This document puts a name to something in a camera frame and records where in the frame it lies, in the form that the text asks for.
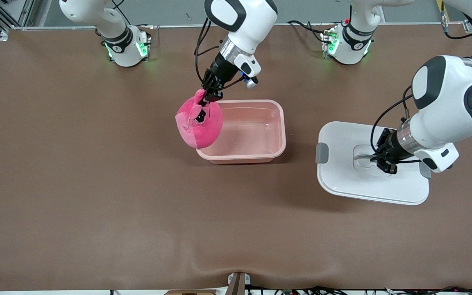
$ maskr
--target floor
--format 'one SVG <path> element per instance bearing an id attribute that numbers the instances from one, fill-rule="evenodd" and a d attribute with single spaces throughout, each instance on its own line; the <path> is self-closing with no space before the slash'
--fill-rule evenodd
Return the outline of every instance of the floor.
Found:
<path id="1" fill-rule="evenodd" d="M 7 4 L 8 11 L 15 14 L 11 8 L 20 2 L 24 0 L 13 0 Z M 349 15 L 347 0 L 275 0 L 275 3 L 279 10 L 278 23 L 286 23 L 292 19 L 302 22 L 331 23 Z M 127 0 L 121 8 L 132 24 L 191 26 L 202 24 L 206 17 L 203 0 Z M 436 0 L 417 0 L 408 6 L 385 7 L 383 11 L 388 23 L 440 21 Z M 454 9 L 448 11 L 452 20 L 464 19 L 460 12 Z M 63 15 L 58 0 L 36 0 L 34 15 L 28 25 L 79 26 Z"/>

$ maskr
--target gray tab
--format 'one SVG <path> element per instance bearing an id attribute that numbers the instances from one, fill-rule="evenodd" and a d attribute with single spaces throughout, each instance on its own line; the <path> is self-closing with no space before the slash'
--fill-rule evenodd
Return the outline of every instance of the gray tab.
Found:
<path id="1" fill-rule="evenodd" d="M 431 169 L 424 162 L 420 162 L 420 174 L 427 179 L 431 179 Z"/>
<path id="2" fill-rule="evenodd" d="M 329 161 L 329 146 L 323 142 L 316 145 L 316 164 L 325 164 Z"/>

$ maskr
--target metal bracket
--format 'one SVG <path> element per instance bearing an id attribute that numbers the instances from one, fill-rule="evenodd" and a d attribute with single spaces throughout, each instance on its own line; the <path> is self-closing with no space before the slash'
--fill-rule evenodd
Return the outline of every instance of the metal bracket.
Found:
<path id="1" fill-rule="evenodd" d="M 1 31 L 0 41 L 8 41 L 8 34 L 5 31 Z"/>
<path id="2" fill-rule="evenodd" d="M 251 284 L 251 276 L 243 272 L 234 272 L 229 275 L 229 287 L 225 295 L 245 295 L 245 285 Z"/>
<path id="3" fill-rule="evenodd" d="M 336 46 L 337 41 L 337 30 L 338 25 L 330 28 L 329 30 L 325 30 L 322 34 L 320 34 L 320 38 L 325 41 L 322 42 L 322 51 L 324 52 L 324 58 L 331 58 L 329 52 L 332 52 Z"/>
<path id="4" fill-rule="evenodd" d="M 243 272 L 233 272 L 229 275 L 229 280 L 228 280 L 228 284 L 231 283 L 232 281 L 232 278 L 234 277 L 235 274 L 238 274 L 238 273 L 241 273 L 243 275 L 245 275 L 245 284 L 251 284 L 251 276 L 249 276 L 248 274 L 246 273 L 243 273 Z"/>
<path id="5" fill-rule="evenodd" d="M 468 19 L 464 19 L 462 25 L 464 26 L 464 30 L 467 34 L 472 34 L 472 25 Z"/>

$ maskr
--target plush toy ear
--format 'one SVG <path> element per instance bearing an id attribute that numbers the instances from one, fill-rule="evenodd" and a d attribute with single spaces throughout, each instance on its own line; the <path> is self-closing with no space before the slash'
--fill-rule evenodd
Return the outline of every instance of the plush toy ear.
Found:
<path id="1" fill-rule="evenodd" d="M 184 113 L 180 113 L 180 114 L 177 114 L 174 119 L 176 119 L 176 123 L 178 124 L 178 128 L 179 127 L 185 127 L 187 128 L 187 125 L 189 123 L 189 117 L 184 114 Z"/>
<path id="2" fill-rule="evenodd" d="M 198 104 L 200 101 L 202 101 L 204 95 L 205 95 L 206 90 L 205 89 L 199 89 L 196 94 L 194 95 L 194 102 Z"/>
<path id="3" fill-rule="evenodd" d="M 197 116 L 199 116 L 201 111 L 202 111 L 202 106 L 200 106 L 199 104 L 195 104 L 191 108 L 191 112 L 189 113 L 189 120 L 194 120 Z"/>

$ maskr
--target black control button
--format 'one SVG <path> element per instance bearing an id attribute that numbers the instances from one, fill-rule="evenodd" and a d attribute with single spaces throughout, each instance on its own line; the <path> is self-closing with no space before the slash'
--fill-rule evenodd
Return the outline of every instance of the black control button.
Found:
<path id="1" fill-rule="evenodd" d="M 467 107 L 472 109 L 472 88 L 466 94 Z"/>
<path id="2" fill-rule="evenodd" d="M 248 63 L 244 62 L 243 65 L 241 65 L 241 70 L 249 75 L 251 73 L 251 67 L 249 66 Z"/>
<path id="3" fill-rule="evenodd" d="M 435 170 L 438 168 L 438 166 L 436 166 L 435 162 L 431 158 L 425 158 L 422 160 L 422 162 L 424 162 L 425 165 L 427 165 L 431 170 Z"/>

